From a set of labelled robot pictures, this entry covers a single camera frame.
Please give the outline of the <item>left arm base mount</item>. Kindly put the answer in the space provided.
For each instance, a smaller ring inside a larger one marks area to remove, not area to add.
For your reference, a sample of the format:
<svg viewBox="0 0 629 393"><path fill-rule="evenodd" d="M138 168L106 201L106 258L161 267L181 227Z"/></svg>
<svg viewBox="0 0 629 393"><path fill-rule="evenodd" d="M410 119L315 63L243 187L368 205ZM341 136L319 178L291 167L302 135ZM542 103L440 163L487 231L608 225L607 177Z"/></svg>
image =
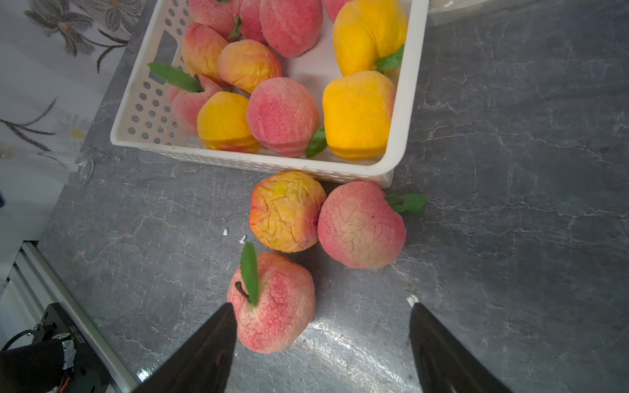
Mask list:
<svg viewBox="0 0 629 393"><path fill-rule="evenodd" d="M1 349L2 392L95 393L111 386L105 365L59 303Z"/></svg>

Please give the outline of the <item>pink peach row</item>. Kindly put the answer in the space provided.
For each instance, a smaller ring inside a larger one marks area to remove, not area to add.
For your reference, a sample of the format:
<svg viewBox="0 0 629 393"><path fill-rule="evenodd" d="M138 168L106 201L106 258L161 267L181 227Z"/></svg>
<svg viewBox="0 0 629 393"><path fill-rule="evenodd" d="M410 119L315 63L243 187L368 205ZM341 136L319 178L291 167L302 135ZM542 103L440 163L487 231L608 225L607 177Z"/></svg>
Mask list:
<svg viewBox="0 0 629 393"><path fill-rule="evenodd" d="M422 193L387 194L368 181L341 185L321 208L319 242L347 267L383 268L396 260L406 243L401 213L423 213L427 201Z"/></svg>

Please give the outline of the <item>pink peach with leaf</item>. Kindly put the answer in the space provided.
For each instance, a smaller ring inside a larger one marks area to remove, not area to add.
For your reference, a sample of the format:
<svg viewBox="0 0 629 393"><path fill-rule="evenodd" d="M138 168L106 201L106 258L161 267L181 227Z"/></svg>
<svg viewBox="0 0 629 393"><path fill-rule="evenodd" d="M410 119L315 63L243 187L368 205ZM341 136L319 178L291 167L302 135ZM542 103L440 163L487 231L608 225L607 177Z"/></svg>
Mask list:
<svg viewBox="0 0 629 393"><path fill-rule="evenodd" d="M229 285L238 339L257 353L288 348L314 317L315 289L309 270L277 253L245 244Z"/></svg>

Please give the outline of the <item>orange pink wrinkled peach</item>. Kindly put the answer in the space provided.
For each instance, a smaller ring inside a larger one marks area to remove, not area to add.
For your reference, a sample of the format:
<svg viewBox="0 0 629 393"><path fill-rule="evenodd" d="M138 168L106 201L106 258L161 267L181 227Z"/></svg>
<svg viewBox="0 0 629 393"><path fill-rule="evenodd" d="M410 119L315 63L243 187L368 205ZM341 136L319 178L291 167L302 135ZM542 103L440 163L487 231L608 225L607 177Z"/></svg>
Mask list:
<svg viewBox="0 0 629 393"><path fill-rule="evenodd" d="M228 84L220 77L218 58L228 41L213 29L193 23L186 29L182 39L182 57L191 76L205 76L219 86Z"/></svg>

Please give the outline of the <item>yellow peach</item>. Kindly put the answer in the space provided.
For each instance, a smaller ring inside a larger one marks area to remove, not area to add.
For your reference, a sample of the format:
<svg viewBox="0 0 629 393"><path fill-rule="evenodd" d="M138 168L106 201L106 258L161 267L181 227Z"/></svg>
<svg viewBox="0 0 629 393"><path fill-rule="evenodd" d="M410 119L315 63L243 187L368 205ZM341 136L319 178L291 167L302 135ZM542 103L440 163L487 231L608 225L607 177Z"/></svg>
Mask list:
<svg viewBox="0 0 629 393"><path fill-rule="evenodd" d="M387 148L396 96L394 83L373 70L333 80L324 90L328 147L344 160L368 160Z"/></svg>
<svg viewBox="0 0 629 393"><path fill-rule="evenodd" d="M398 1L355 0L334 21L334 54L342 75L376 70L406 42L408 18Z"/></svg>

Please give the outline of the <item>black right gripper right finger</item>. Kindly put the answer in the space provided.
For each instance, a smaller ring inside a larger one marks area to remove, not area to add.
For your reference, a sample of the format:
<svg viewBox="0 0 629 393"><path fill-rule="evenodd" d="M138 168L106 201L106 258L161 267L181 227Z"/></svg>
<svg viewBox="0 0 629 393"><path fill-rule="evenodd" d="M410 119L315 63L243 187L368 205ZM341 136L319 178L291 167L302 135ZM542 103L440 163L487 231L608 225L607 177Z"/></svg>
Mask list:
<svg viewBox="0 0 629 393"><path fill-rule="evenodd" d="M410 344L424 392L511 392L421 303L411 311Z"/></svg>

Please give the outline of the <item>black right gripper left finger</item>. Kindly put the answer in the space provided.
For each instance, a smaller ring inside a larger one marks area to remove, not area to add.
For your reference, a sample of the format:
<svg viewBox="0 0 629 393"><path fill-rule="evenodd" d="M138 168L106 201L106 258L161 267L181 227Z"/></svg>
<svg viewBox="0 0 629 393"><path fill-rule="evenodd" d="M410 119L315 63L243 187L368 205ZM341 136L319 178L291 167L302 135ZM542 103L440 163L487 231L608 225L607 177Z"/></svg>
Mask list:
<svg viewBox="0 0 629 393"><path fill-rule="evenodd" d="M234 359L237 321L225 303L136 392L224 392Z"/></svg>

